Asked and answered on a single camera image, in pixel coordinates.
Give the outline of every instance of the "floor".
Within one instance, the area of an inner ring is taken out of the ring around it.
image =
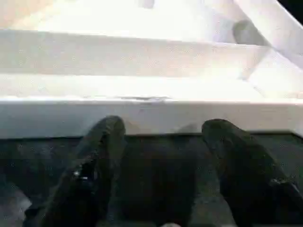
[[[303,190],[303,140],[291,134],[258,134],[257,137]],[[48,189],[56,184],[64,167],[74,159],[72,151],[78,141],[79,138],[0,141],[1,227],[22,225],[23,212],[30,205],[27,197],[35,201],[47,196]],[[140,155],[150,160],[151,154],[161,154],[163,158],[162,153],[165,153],[169,154],[165,157],[173,165],[174,158],[182,158],[174,154],[191,158],[192,154],[197,154],[201,194],[194,205],[192,222],[218,225],[233,223],[229,208],[219,194],[218,179],[210,163],[207,147],[198,136],[128,137],[127,142],[129,160],[138,160]],[[135,168],[144,165],[148,163],[136,162],[132,165],[134,170],[128,174],[134,174],[138,170]]]

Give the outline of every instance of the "dark floor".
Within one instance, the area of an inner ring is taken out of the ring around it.
[[[293,176],[303,190],[303,140],[291,134],[259,134],[259,141]],[[73,148],[79,139],[0,140],[0,226],[21,226],[23,211],[31,200],[46,196],[62,170],[74,159]],[[192,222],[231,224],[229,208],[218,191],[218,179],[210,163],[207,147],[199,136],[128,137],[126,159],[132,160],[129,175],[144,173],[152,159],[195,159],[198,155],[198,187]]]

